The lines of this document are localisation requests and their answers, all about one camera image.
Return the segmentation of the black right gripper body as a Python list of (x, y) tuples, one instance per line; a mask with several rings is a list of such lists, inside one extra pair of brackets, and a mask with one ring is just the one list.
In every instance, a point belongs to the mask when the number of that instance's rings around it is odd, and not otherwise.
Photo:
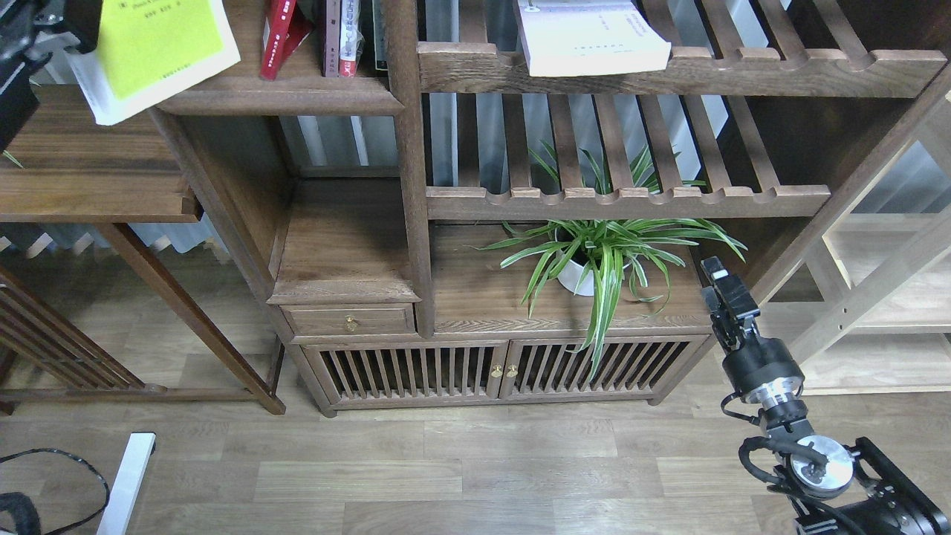
[(720, 276), (702, 289), (711, 324), (724, 352), (740, 349), (759, 335), (755, 318), (760, 308), (739, 276)]

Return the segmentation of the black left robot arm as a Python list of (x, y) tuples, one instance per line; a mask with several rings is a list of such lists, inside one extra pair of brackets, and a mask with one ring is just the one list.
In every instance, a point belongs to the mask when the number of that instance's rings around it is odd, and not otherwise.
[(30, 76), (57, 51), (97, 48), (102, 1), (1, 2), (1, 146), (5, 150), (39, 101)]

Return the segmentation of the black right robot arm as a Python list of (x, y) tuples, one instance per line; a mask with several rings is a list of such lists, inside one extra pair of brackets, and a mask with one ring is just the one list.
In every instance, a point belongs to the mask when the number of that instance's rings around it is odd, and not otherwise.
[(847, 447), (815, 433), (802, 402), (804, 374), (787, 346), (760, 335), (760, 309), (717, 257), (704, 259), (703, 289), (724, 349), (728, 399), (760, 404), (744, 420), (763, 433), (744, 440), (739, 460), (768, 490), (788, 497), (799, 534), (947, 534), (944, 512), (864, 437)]

